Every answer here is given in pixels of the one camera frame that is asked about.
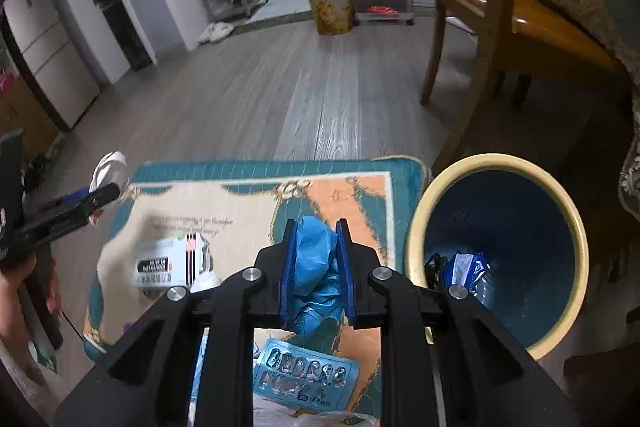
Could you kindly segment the person's left hand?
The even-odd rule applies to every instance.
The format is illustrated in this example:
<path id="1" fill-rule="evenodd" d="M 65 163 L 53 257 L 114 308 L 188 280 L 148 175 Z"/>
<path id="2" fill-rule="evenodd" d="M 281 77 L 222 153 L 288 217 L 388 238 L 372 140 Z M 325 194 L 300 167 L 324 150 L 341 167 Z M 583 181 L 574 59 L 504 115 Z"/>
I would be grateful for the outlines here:
<path id="1" fill-rule="evenodd" d="M 1 272 L 1 341 L 16 353 L 26 352 L 30 340 L 18 288 L 34 272 L 36 264 L 36 256 L 31 254 L 20 265 Z"/>

